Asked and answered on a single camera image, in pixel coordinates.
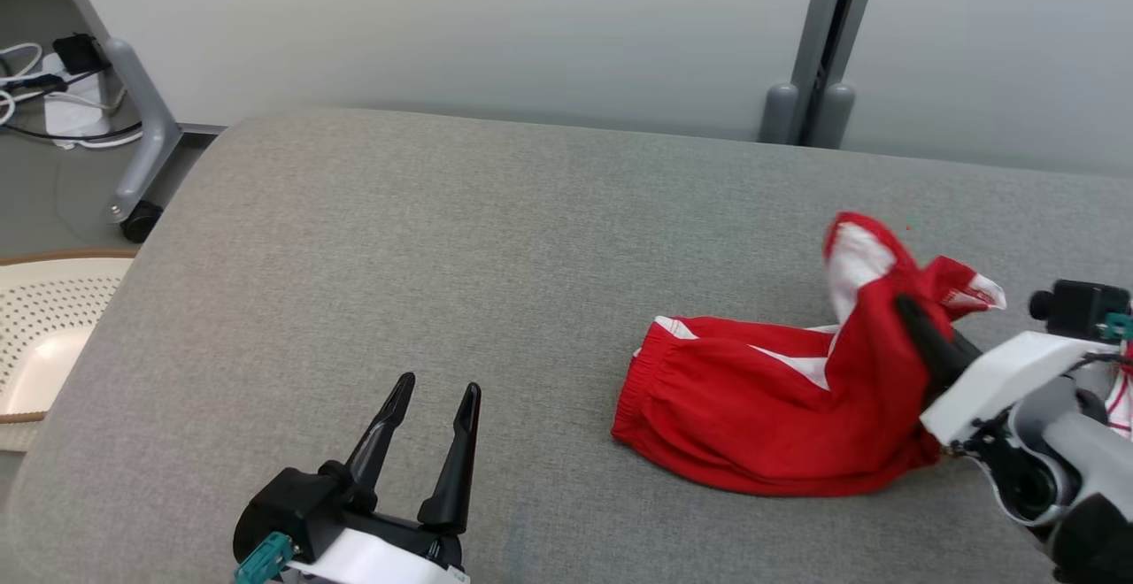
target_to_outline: black cable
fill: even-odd
[[[28,137],[36,137],[37,139],[61,139],[61,141],[67,141],[67,142],[93,142],[93,141],[96,141],[96,139],[109,139],[110,137],[117,137],[119,135],[125,135],[127,133],[133,133],[134,130],[137,130],[138,128],[142,128],[142,122],[138,121],[137,124],[131,124],[131,125],[127,126],[126,128],[122,128],[121,130],[111,130],[110,133],[103,133],[101,135],[83,135],[83,136],[74,136],[74,135],[49,135],[46,133],[37,133],[35,130],[28,130],[26,128],[17,128],[16,126],[11,126],[10,124],[5,124],[3,127],[6,129],[8,129],[8,130],[11,130],[12,133],[19,133],[20,135],[27,135]]]
[[[36,93],[36,95],[32,95],[31,98],[27,98],[26,100],[20,100],[20,104],[33,103],[36,100],[42,100],[43,98],[46,98],[51,93],[59,92],[58,88],[60,88],[60,87],[70,86],[71,84],[74,84],[76,82],[82,82],[82,81],[86,79],[87,77],[90,77],[92,75],[95,75],[95,74],[99,74],[99,73],[102,73],[102,71],[101,70],[93,70],[93,71],[90,71],[90,73],[84,73],[83,75],[76,75],[75,77],[71,77],[70,79],[68,79],[66,82],[61,82],[59,84],[59,86],[57,86],[56,88],[48,90],[48,91],[41,91],[40,93]],[[12,96],[14,98],[19,98],[22,95],[12,95]]]
[[[83,75],[77,75],[77,76],[71,77],[70,79],[63,82],[62,86],[70,86],[71,84],[74,84],[76,82],[82,82],[83,79],[86,79],[87,77],[91,77],[92,75],[96,75],[99,73],[102,73],[102,71],[101,70],[93,70],[93,71],[90,71],[90,73],[84,73]],[[37,95],[27,98],[26,100],[22,101],[20,104],[23,105],[23,104],[26,104],[26,103],[33,103],[36,100],[42,100],[43,98],[46,98],[52,92],[57,92],[57,91],[44,91],[42,93],[39,93]],[[27,128],[20,128],[18,126],[12,126],[11,124],[5,124],[3,128],[6,128],[8,130],[11,130],[12,133],[19,133],[20,135],[27,135],[28,137],[36,137],[37,139],[60,139],[60,141],[65,141],[65,142],[94,142],[94,141],[97,141],[97,139],[109,139],[110,137],[118,137],[118,136],[125,135],[126,133],[133,133],[134,130],[137,130],[138,128],[142,128],[142,122],[138,121],[137,124],[133,124],[130,126],[127,126],[126,128],[122,128],[121,130],[111,130],[110,133],[103,133],[101,135],[82,135],[82,136],[76,136],[76,135],[51,135],[51,134],[48,134],[48,133],[40,133],[40,132],[36,132],[36,130],[28,130]]]
[[[1063,375],[1088,366],[1090,363],[1121,363],[1122,365],[1133,365],[1133,358],[1111,353],[1083,354],[1076,363],[1073,363],[1073,365],[1063,372]]]

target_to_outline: power strip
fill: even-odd
[[[44,71],[53,73],[69,82],[75,78],[67,73],[63,62],[58,53],[43,56],[42,68]],[[87,99],[93,103],[107,102],[107,87],[102,81],[102,74],[79,79],[67,87],[69,95]],[[43,119],[49,135],[63,135],[69,137],[85,137],[90,135],[102,135],[110,132],[110,118],[107,111],[93,105],[74,103],[66,98],[48,95],[43,100]],[[57,146],[70,150],[75,147],[75,142],[69,139],[52,139]]]

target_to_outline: power adapter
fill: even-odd
[[[42,68],[44,71],[58,75],[63,82],[69,82],[76,75],[68,73],[63,67],[58,53],[43,56]],[[107,87],[102,81],[101,73],[95,73],[69,85],[68,95],[74,95],[90,100],[93,103],[105,103]],[[91,135],[102,135],[110,132],[110,118],[107,111],[88,104],[74,103],[67,98],[58,95],[46,95],[43,98],[43,119],[49,135],[63,135],[68,137],[85,137]],[[57,146],[70,150],[75,147],[71,139],[52,139]]]
[[[59,53],[67,73],[83,75],[93,70],[105,70],[110,65],[102,56],[97,40],[86,33],[76,33],[67,37],[60,37],[51,43],[51,48]]]

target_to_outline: gray sofa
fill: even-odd
[[[1128,283],[1130,184],[716,139],[316,110],[229,129],[138,254],[24,460],[5,582],[227,582],[284,466],[344,459],[418,387],[380,482],[412,517],[465,384],[484,411],[466,564],[486,583],[1034,583],[978,469],[845,499],[715,491],[610,435],[656,314],[823,324],[860,210],[1007,290]]]

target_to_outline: teal connector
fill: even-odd
[[[1106,329],[1102,331],[1101,338],[1131,340],[1131,336],[1133,336],[1133,316],[1116,312],[1106,314]]]
[[[291,539],[279,531],[272,532],[240,562],[233,574],[236,584],[266,584],[287,567],[292,557],[295,552],[291,550]]]

